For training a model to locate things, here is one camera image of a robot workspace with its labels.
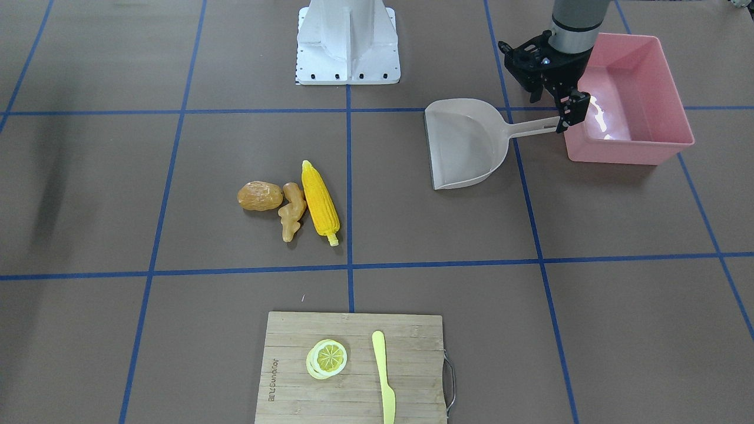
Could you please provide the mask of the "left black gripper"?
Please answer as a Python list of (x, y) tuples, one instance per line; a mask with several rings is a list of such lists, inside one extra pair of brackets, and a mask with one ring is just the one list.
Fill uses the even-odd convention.
[(544, 91), (555, 99), (558, 109), (557, 134), (582, 123), (591, 103), (591, 93), (578, 87), (586, 71), (591, 49), (566, 53), (550, 45), (552, 31), (544, 31), (516, 48), (498, 41), (504, 66), (530, 94), (530, 104), (539, 102)]

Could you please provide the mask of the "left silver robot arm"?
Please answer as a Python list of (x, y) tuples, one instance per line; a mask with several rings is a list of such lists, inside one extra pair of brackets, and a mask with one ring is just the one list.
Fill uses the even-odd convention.
[(498, 41), (504, 66), (538, 102), (544, 91), (558, 109), (557, 134), (562, 134), (586, 118), (590, 93), (579, 88), (586, 72), (608, 1), (555, 1), (550, 27), (513, 48)]

